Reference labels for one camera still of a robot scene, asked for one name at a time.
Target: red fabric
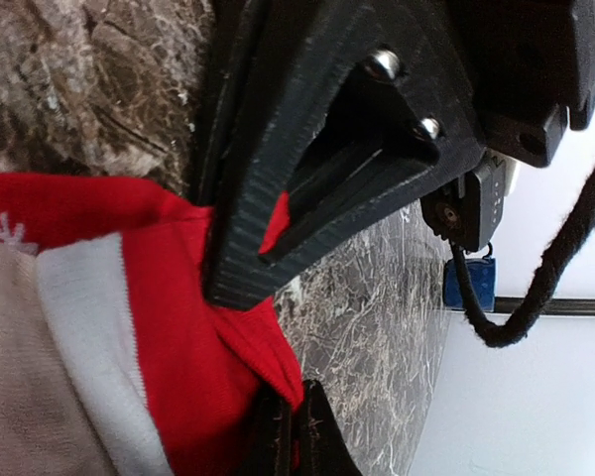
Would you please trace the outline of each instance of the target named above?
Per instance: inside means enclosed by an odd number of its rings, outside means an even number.
[[[225,474],[239,463],[263,383],[295,410],[301,404],[299,364],[272,300],[237,312],[202,298],[210,208],[194,207],[136,178],[5,174],[0,175],[4,213],[7,231],[16,235],[21,224],[21,241],[38,244],[40,251],[124,232],[148,408],[177,475]],[[283,195],[261,252],[273,247],[288,223]]]

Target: red and white fabric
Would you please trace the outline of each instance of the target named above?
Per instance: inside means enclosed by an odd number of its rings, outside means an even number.
[[[301,403],[271,300],[238,312],[202,298],[210,220],[141,179],[0,175],[0,242],[38,254],[55,346],[119,474],[225,474],[263,385]],[[281,202],[265,246],[287,223]]]

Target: white fabric trim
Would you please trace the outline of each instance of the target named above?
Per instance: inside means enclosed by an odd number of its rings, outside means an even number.
[[[39,293],[64,365],[121,475],[172,475],[147,409],[121,235],[38,258]]]

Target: marble surface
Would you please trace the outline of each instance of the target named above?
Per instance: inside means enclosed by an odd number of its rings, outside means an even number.
[[[276,297],[306,378],[322,382],[366,476],[405,475],[447,332],[447,247],[417,204],[360,233]]]

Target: cable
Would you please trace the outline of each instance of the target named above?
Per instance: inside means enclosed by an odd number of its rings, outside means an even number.
[[[507,347],[527,336],[544,306],[553,298],[566,266],[584,246],[595,229],[595,169],[557,236],[542,254],[525,299],[507,321],[498,325],[487,318],[472,287],[463,249],[451,243],[456,278],[463,297],[465,316],[474,331],[489,347]]]

